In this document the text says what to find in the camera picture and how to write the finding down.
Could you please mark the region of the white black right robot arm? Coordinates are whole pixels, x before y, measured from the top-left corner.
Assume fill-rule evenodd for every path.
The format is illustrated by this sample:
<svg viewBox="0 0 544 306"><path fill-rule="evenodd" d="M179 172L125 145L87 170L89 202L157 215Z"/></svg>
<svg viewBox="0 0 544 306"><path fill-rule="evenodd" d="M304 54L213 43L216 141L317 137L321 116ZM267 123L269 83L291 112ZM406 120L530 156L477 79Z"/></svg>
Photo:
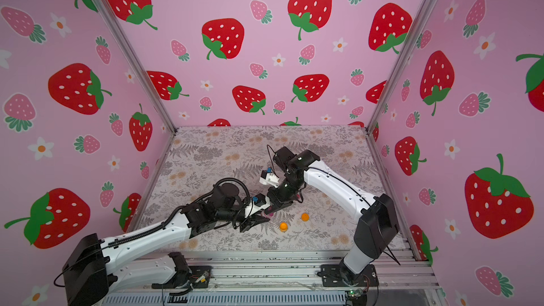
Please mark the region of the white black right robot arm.
<svg viewBox="0 0 544 306"><path fill-rule="evenodd" d="M273 167L262 171L259 182L269 186L266 214L301 200L302 190L311 186L331 198L357 221L354 246L340 261L337 274L347 286L356 285L362 279L364 269L380 257L400 230L392 198L357 187L310 150L295 154L282 147L274 153L271 161L284 176L276 175Z"/></svg>

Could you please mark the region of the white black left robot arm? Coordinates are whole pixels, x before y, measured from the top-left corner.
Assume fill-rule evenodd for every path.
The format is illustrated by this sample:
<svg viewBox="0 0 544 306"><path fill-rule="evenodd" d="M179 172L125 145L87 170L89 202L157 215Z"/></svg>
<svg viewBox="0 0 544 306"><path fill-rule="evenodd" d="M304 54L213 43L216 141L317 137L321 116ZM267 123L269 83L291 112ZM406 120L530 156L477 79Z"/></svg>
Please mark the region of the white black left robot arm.
<svg viewBox="0 0 544 306"><path fill-rule="evenodd" d="M212 191L174 209L167 219L117 237L84 237L63 266L68 305L97 305L118 290L149 285L185 296L207 286L209 266L189 266L180 252L159 259L143 257L174 242L182 242L225 226L241 232L268 222L262 211L270 207L263 194L251 196L236 178L223 178Z"/></svg>

